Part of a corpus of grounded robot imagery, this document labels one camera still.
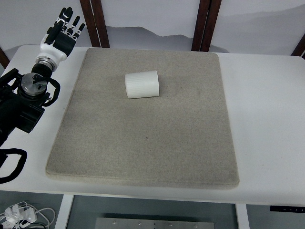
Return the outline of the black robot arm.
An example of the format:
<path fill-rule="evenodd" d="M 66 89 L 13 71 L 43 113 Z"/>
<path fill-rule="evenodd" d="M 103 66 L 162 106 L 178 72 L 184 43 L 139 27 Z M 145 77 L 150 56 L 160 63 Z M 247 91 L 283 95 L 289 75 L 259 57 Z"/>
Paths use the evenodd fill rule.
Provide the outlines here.
<path fill-rule="evenodd" d="M 30 133 L 45 107 L 59 97 L 61 86 L 52 79 L 56 70 L 50 59 L 42 58 L 30 73 L 20 74 L 14 68 L 0 78 L 0 144 L 14 129 Z"/>

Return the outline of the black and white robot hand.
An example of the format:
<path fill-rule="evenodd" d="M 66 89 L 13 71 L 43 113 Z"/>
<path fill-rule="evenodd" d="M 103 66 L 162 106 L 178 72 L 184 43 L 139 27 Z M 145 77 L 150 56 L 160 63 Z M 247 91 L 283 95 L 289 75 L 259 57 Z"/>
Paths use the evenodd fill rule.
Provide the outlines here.
<path fill-rule="evenodd" d="M 44 64 L 55 71 L 59 63 L 65 61 L 71 54 L 77 39 L 85 24 L 79 24 L 80 16 L 76 16 L 73 23 L 71 7 L 62 8 L 55 23 L 50 26 L 40 44 L 40 53 L 36 58 L 37 64 Z"/>

